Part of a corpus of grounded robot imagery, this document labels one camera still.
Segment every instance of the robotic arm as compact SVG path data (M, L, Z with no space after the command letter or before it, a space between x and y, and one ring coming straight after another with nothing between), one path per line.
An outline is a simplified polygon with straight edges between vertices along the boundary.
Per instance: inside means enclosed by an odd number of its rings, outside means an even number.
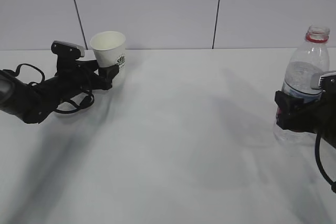
M84 48L62 41L54 41L51 51L57 55L57 72L45 80L44 73L30 64L21 64L16 71L0 70L0 110L17 116L25 123L41 123L50 113L71 114L90 107L95 98L93 90L109 90L112 80L119 73L119 66L100 68L96 60L79 61ZM40 83L25 84L16 77L22 66L29 66L42 75ZM76 104L71 98L85 93L87 96ZM68 102L75 108L61 111L58 106Z
M336 148L336 71L316 73L312 76L312 89L322 90L320 100L303 103L303 99L294 98L281 91L275 94L279 106L277 124L283 130L316 133L315 158L323 178L336 193L336 182L325 172L320 159L320 141L323 138Z

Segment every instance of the plastic water bottle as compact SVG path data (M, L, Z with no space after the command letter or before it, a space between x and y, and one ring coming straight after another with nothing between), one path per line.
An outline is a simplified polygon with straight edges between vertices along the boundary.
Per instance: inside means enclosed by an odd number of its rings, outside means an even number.
M319 99L321 91L310 88L314 73L329 70L329 54L326 43L329 39L328 27L311 26L306 33L306 41L292 55L286 69L282 91L304 102ZM314 144L314 134L281 129L274 124L275 138L282 143Z

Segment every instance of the table surface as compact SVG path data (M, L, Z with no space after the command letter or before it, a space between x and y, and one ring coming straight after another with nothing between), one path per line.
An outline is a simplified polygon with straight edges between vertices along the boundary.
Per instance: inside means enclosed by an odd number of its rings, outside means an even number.
M40 125L0 113L0 223L336 222L313 147L272 134L292 52L131 50L124 83L86 111ZM22 62L55 73L49 51L0 52L2 69ZM336 178L336 152L321 148Z

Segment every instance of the wire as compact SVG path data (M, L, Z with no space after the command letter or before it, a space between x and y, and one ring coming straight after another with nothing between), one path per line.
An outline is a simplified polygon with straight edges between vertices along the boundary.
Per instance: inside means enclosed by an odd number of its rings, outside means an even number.
M328 127L329 122L331 121L331 119L333 119L334 117L331 116L326 123L326 126ZM331 186L331 190L336 193L336 182L334 182L329 176L328 174L325 172L326 170L324 170L323 165L321 163L321 157L320 157L320 144L321 144L321 138L322 138L322 133L323 133L323 128L321 128L316 136L316 141L315 141L315 148L314 148L314 152L315 152L315 160L316 160L316 164L317 167L322 175L322 177L329 183L329 185Z
M77 103L75 103L73 100L69 99L69 100L64 100L64 102L70 103L72 106L75 107L74 110L59 110L56 109L55 112L59 113L59 114L73 114L76 113L80 110L86 109L90 106L92 106L95 102L95 96L92 93L92 84L91 84L91 80L90 77L87 75L86 71L87 68L85 66L81 66L81 65L77 65L78 69L80 69L82 71L82 73L85 75L87 81L88 81L88 86L89 86L89 91L84 90L84 89L79 89L82 93L87 94L86 97L83 98L83 100L79 103L79 105Z
M16 67L15 72L12 71L12 70L9 70L9 69L5 69L4 71L8 72L11 76L18 77L19 74L20 74L20 71L21 71L21 67L22 67L22 66L28 66L28 67L34 68L36 71L38 71L38 72L41 74L41 76L42 76L42 80L41 80L40 83L42 83L42 82L44 82L44 81L46 80L46 76L45 76L45 74L43 73L42 70L40 70L38 67L35 67L35 66L33 66L33 65L31 65L31 64L28 64L28 63L22 63L22 64L18 65L18 66ZM28 85L29 85L29 86L32 86L33 84L38 84L38 83L35 82L35 81L32 81L32 82L30 82Z
M334 181L328 176L328 174L325 172L322 163L321 163L321 157L320 157L320 143L322 138L322 130L319 131L319 133L316 136L316 142L315 142L315 160L317 167L323 176L323 178L332 186L334 184Z

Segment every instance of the red bottle cap ring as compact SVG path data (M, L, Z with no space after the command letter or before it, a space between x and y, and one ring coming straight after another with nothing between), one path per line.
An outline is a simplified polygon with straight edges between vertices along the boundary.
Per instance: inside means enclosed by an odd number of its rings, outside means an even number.
M321 39L321 40L320 39L313 39L313 38L311 38L309 33L306 34L306 40L310 41L310 42L313 42L313 43L320 43L320 44L326 43L328 41L328 39L329 39L329 36L327 38Z

